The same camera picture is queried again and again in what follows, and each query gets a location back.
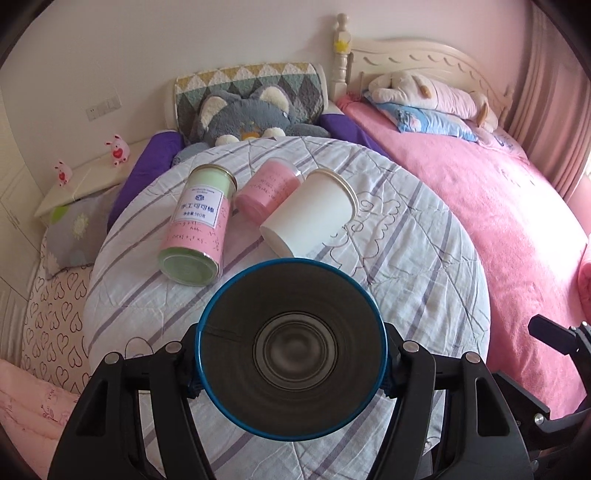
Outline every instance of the screw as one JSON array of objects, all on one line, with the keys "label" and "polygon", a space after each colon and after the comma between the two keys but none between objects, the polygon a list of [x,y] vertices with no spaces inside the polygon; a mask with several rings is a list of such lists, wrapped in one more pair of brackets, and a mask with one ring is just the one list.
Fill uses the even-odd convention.
[{"label": "screw", "polygon": [[418,343],[408,340],[402,344],[402,348],[404,348],[408,353],[417,353]]},{"label": "screw", "polygon": [[119,354],[117,352],[107,353],[105,355],[105,363],[107,365],[113,365],[119,361]]},{"label": "screw", "polygon": [[480,361],[480,355],[476,352],[468,352],[466,354],[466,360],[468,360],[471,364],[477,364]]},{"label": "screw", "polygon": [[168,353],[177,353],[180,352],[182,347],[183,345],[181,344],[181,342],[170,342],[166,344],[166,347],[164,347],[164,349]]}]

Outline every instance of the gray stuffed cat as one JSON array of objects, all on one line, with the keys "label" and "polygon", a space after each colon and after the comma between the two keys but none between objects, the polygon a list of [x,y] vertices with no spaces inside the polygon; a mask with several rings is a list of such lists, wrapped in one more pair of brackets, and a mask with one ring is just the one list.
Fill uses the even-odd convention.
[{"label": "gray stuffed cat", "polygon": [[195,118],[190,139],[210,146],[261,137],[329,137],[317,125],[296,122],[293,105],[277,85],[263,86],[243,99],[234,93],[211,93]]}]

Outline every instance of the pink curtain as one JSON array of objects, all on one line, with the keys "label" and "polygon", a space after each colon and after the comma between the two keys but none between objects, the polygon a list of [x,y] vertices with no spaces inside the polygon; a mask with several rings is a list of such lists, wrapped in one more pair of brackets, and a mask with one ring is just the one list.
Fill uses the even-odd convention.
[{"label": "pink curtain", "polygon": [[591,82],[548,17],[532,9],[530,63],[509,133],[568,201],[591,150]]}]

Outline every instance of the purple pillow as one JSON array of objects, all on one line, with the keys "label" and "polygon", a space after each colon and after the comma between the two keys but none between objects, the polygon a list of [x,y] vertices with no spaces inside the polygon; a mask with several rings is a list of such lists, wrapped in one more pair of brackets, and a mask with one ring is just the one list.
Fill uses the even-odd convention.
[{"label": "purple pillow", "polygon": [[318,124],[327,129],[332,138],[363,145],[392,160],[359,125],[346,115],[342,115],[341,113],[325,113],[318,119]]},{"label": "purple pillow", "polygon": [[107,231],[144,188],[170,170],[174,156],[183,148],[183,137],[178,132],[160,132],[150,139],[115,200],[107,221]]}]

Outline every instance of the bedpost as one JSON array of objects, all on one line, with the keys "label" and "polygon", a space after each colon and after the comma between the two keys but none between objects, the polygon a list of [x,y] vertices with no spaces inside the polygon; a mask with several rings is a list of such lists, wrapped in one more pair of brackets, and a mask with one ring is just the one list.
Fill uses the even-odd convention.
[{"label": "bedpost", "polygon": [[329,98],[333,102],[347,92],[347,60],[349,53],[351,53],[351,34],[347,31],[349,17],[346,14],[339,14],[336,19],[339,26],[335,32],[333,45],[335,62],[329,87]]},{"label": "bedpost", "polygon": [[503,127],[503,129],[506,129],[505,123],[507,121],[507,115],[509,114],[511,106],[513,105],[514,93],[515,88],[513,88],[511,85],[508,85],[505,91],[505,108],[503,108],[503,111],[501,112],[501,117],[499,118],[499,124],[501,127]]}]

